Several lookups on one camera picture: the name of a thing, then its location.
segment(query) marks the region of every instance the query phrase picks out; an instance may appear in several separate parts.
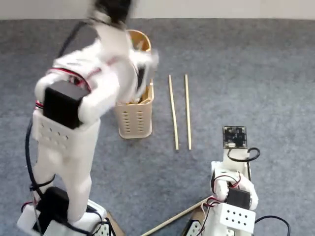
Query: wooden stick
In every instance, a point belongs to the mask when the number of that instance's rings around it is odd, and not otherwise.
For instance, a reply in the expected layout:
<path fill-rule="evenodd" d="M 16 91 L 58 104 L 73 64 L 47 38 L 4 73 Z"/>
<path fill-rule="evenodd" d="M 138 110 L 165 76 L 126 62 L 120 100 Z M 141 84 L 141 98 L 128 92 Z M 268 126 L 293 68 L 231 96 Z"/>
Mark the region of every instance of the wooden stick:
<path fill-rule="evenodd" d="M 154 232 L 162 229 L 163 227 L 169 225 L 170 223 L 172 223 L 175 220 L 178 220 L 179 218 L 183 217 L 184 215 L 188 214 L 189 212 L 195 210 L 197 207 L 201 206 L 201 204 L 205 201 L 207 201 L 208 198 L 205 198 L 204 200 L 198 202 L 197 204 L 189 207 L 187 210 L 184 210 L 183 212 L 175 215 L 174 217 L 170 218 L 169 220 L 165 221 L 164 223 L 156 226 L 155 228 L 151 229 L 150 231 L 147 231 L 145 234 L 141 235 L 141 236 L 148 236 L 153 234 Z"/>
<path fill-rule="evenodd" d="M 175 104 L 174 104 L 173 86 L 172 86 L 172 77 L 171 77 L 171 75 L 168 76 L 168 81 L 169 81 L 169 93 L 170 93 L 170 97 L 171 97 L 173 122 L 174 122 L 175 150 L 178 150 L 179 149 L 179 146 L 178 146 L 178 132 L 177 132 L 177 122 L 176 122 Z"/>
<path fill-rule="evenodd" d="M 191 150 L 191 128 L 190 128 L 190 110 L 189 110 L 189 88 L 188 88 L 188 75 L 185 75 L 186 87 L 186 111 L 187 111 L 187 132 L 188 132 L 188 149 Z"/>

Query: circuit board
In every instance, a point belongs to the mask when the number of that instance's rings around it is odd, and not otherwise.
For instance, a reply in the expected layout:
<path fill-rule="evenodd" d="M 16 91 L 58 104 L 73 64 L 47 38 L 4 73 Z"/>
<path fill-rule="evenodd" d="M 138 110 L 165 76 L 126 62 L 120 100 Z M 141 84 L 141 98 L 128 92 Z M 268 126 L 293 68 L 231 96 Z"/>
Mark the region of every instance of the circuit board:
<path fill-rule="evenodd" d="M 223 126 L 223 148 L 247 148 L 246 126 Z"/>

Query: black cable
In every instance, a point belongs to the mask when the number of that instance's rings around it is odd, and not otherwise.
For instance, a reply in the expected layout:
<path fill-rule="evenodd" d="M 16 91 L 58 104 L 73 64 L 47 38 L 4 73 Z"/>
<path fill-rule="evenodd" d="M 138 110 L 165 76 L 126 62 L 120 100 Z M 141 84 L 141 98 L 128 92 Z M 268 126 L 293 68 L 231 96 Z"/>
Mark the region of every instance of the black cable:
<path fill-rule="evenodd" d="M 252 180 L 251 169 L 250 169 L 250 162 L 256 160 L 260 156 L 260 150 L 258 148 L 256 148 L 256 147 L 251 147 L 250 149 L 247 150 L 247 153 L 250 153 L 253 150 L 257 151 L 256 156 L 254 156 L 252 158 L 245 159 L 245 160 L 240 160 L 240 159 L 235 159 L 235 158 L 230 157 L 230 153 L 232 151 L 232 148 L 230 148 L 229 151 L 227 152 L 227 157 L 230 160 L 235 161 L 235 162 L 246 162 L 247 163 L 247 173 L 248 173 L 249 181 Z"/>
<path fill-rule="evenodd" d="M 69 46 L 69 44 L 74 40 L 74 38 L 76 37 L 77 33 L 79 32 L 79 30 L 87 25 L 88 23 L 87 22 L 84 22 L 84 21 L 80 21 L 78 22 L 72 32 L 70 33 L 70 35 L 68 36 L 68 38 L 65 40 L 65 42 L 63 43 L 63 46 L 61 47 L 59 53 L 58 53 L 58 56 L 57 58 L 60 58 L 64 55 L 64 52 L 66 51 L 67 47 Z"/>
<path fill-rule="evenodd" d="M 291 235 L 291 226 L 290 226 L 290 224 L 286 220 L 282 219 L 281 217 L 275 216 L 275 215 L 266 215 L 266 216 L 260 217 L 259 219 L 257 219 L 255 221 L 255 224 L 258 223 L 261 220 L 268 219 L 268 218 L 278 219 L 278 220 L 281 220 L 282 222 L 284 222 L 286 224 L 286 226 L 287 226 L 287 234 L 286 234 L 286 236 L 290 236 Z"/>
<path fill-rule="evenodd" d="M 31 157 L 30 157 L 30 136 L 32 132 L 32 126 L 33 126 L 33 118 L 30 119 L 26 136 L 25 136 L 25 158 L 26 158 L 26 166 L 28 168 L 29 176 L 31 179 L 31 187 L 38 193 L 39 197 L 42 198 L 44 194 L 39 189 L 38 184 L 36 183 L 33 170 L 32 170 L 32 164 L 31 164 Z"/>
<path fill-rule="evenodd" d="M 31 204 L 32 202 L 26 202 L 21 206 L 21 213 L 23 213 L 24 208 L 26 207 L 26 205 Z"/>

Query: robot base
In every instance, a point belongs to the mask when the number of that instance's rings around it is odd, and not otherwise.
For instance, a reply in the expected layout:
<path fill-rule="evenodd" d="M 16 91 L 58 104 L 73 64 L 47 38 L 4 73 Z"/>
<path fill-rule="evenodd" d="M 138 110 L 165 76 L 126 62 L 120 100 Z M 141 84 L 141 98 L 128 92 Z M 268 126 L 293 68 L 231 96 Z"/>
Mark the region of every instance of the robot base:
<path fill-rule="evenodd" d="M 93 209 L 96 210 L 97 213 L 100 214 L 100 216 L 102 217 L 102 219 L 104 219 L 107 216 L 107 212 L 106 210 L 101 207 L 100 205 L 92 202 L 91 200 L 88 201 L 88 206 L 92 207 Z M 85 212 L 83 217 L 73 223 L 72 225 L 74 227 L 77 227 L 79 229 L 85 230 L 90 232 L 91 230 L 93 230 L 93 228 L 95 227 L 95 225 L 100 222 L 100 218 L 97 214 L 95 213 L 89 213 L 89 212 Z M 34 211 L 34 206 L 31 205 L 26 205 L 26 207 L 24 208 L 24 211 L 22 213 L 22 215 L 20 216 L 20 219 L 17 222 L 17 226 L 18 228 L 20 228 L 23 232 L 27 233 L 28 235 L 31 236 L 40 236 L 40 233 L 38 231 L 35 231 L 33 229 L 34 225 L 36 224 L 36 215 L 35 215 L 35 211 Z M 101 233 L 105 232 L 105 234 L 103 235 L 108 235 L 106 232 L 108 232 L 108 225 L 103 225 L 102 228 L 97 232 L 97 234 L 95 234 L 96 236 L 101 235 Z M 48 226 L 48 228 L 45 230 L 45 232 L 43 232 L 44 236 L 82 236 L 81 233 L 75 232 L 69 228 L 67 228 L 66 226 L 52 220 Z"/>

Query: wire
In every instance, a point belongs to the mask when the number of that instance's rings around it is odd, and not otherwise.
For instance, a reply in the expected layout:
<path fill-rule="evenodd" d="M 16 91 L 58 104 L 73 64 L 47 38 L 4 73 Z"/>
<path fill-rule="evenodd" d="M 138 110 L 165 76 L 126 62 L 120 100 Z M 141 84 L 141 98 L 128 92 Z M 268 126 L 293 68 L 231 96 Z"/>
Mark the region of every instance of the wire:
<path fill-rule="evenodd" d="M 26 136 L 25 136 L 25 158 L 26 158 L 26 166 L 29 172 L 29 176 L 31 179 L 31 185 L 32 188 L 38 193 L 40 198 L 43 198 L 44 194 L 42 191 L 39 189 L 38 184 L 36 183 L 33 170 L 32 170 L 32 164 L 31 164 L 31 157 L 30 157 L 30 136 L 32 132 L 32 126 L 33 126 L 33 119 L 30 119 L 27 131 L 26 131 Z"/>
<path fill-rule="evenodd" d="M 275 216 L 275 215 L 266 215 L 266 216 L 260 217 L 259 219 L 257 219 L 255 221 L 255 224 L 258 223 L 259 221 L 262 221 L 262 220 L 268 219 L 268 218 L 278 219 L 278 220 L 281 220 L 282 222 L 284 222 L 286 224 L 286 226 L 287 226 L 287 234 L 286 234 L 286 236 L 290 236 L 291 235 L 291 226 L 290 226 L 290 224 L 286 220 L 282 219 L 281 217 Z"/>
<path fill-rule="evenodd" d="M 202 222 L 201 230 L 199 231 L 199 233 L 198 233 L 196 236 L 201 235 L 201 233 L 205 230 L 205 224 L 206 224 L 206 221 L 207 221 L 207 219 L 208 219 L 210 209 L 211 209 L 212 207 L 215 207 L 213 204 L 220 204 L 220 203 L 218 203 L 218 202 L 212 202 L 212 203 L 208 206 L 207 215 L 206 215 L 206 217 L 204 218 L 204 220 L 203 220 L 203 222 Z"/>
<path fill-rule="evenodd" d="M 29 205 L 31 203 L 33 203 L 33 201 L 32 202 L 23 203 L 23 205 L 21 206 L 21 213 L 24 211 L 24 208 L 26 207 L 26 205 Z"/>
<path fill-rule="evenodd" d="M 92 88 L 91 88 L 91 86 L 89 85 L 88 81 L 87 81 L 82 75 L 80 75 L 79 73 L 74 72 L 74 71 L 72 71 L 72 70 L 65 69 L 65 68 L 60 68 L 60 67 L 53 67 L 53 68 L 51 68 L 50 70 L 58 70 L 58 71 L 62 71 L 62 72 L 64 72 L 64 73 L 67 73 L 67 74 L 69 74 L 69 75 L 73 75 L 73 76 L 75 76 L 75 77 L 78 77 L 78 78 L 80 78 L 81 80 L 84 81 L 84 83 L 85 83 L 86 86 L 87 86 L 88 91 L 89 91 L 89 92 L 92 91 Z"/>
<path fill-rule="evenodd" d="M 231 178 L 232 180 L 234 180 L 235 183 L 232 184 L 232 188 L 237 187 L 238 184 L 241 182 L 241 175 L 239 175 L 239 177 L 240 177 L 239 180 L 236 180 L 236 179 L 235 179 L 234 177 L 232 177 L 232 176 L 220 175 L 220 176 L 218 176 L 218 177 L 215 177 L 214 180 L 213 180 L 213 189 L 212 189 L 213 193 L 215 193 L 215 192 L 214 192 L 214 189 L 215 189 L 216 180 L 219 179 L 219 178 L 221 178 L 221 177 L 229 177 L 229 178 Z"/>
<path fill-rule="evenodd" d="M 38 227 L 38 232 L 39 232 L 40 236 L 43 236 L 43 231 L 41 230 L 41 226 L 40 226 L 40 223 L 39 223 L 39 220 L 38 220 L 38 214 L 37 214 L 37 210 L 36 210 L 35 193 L 33 192 L 33 194 L 34 194 L 34 213 L 35 213 L 35 218 L 36 218 L 36 225 Z"/>
<path fill-rule="evenodd" d="M 58 56 L 57 56 L 58 58 L 60 58 L 60 57 L 62 57 L 64 55 L 64 52 L 66 51 L 67 47 L 75 39 L 75 37 L 78 34 L 78 32 L 80 31 L 80 29 L 83 26 L 86 26 L 87 24 L 88 24 L 87 22 L 80 21 L 74 26 L 72 32 L 70 33 L 70 35 L 67 37 L 67 39 L 63 43 L 63 46 L 62 46 L 62 48 L 60 49 L 60 51 L 58 53 Z"/>
<path fill-rule="evenodd" d="M 253 150 L 257 151 L 256 156 L 254 156 L 252 158 L 245 159 L 245 160 L 240 160 L 240 159 L 235 159 L 235 158 L 230 157 L 230 153 L 232 151 L 232 148 L 230 148 L 229 151 L 227 152 L 227 157 L 230 160 L 235 161 L 235 162 L 246 162 L 247 163 L 247 174 L 248 174 L 249 181 L 252 180 L 251 169 L 250 169 L 250 162 L 256 160 L 260 156 L 260 150 L 258 148 L 256 148 L 256 147 L 251 147 L 250 149 L 247 150 L 247 153 L 250 153 Z"/>

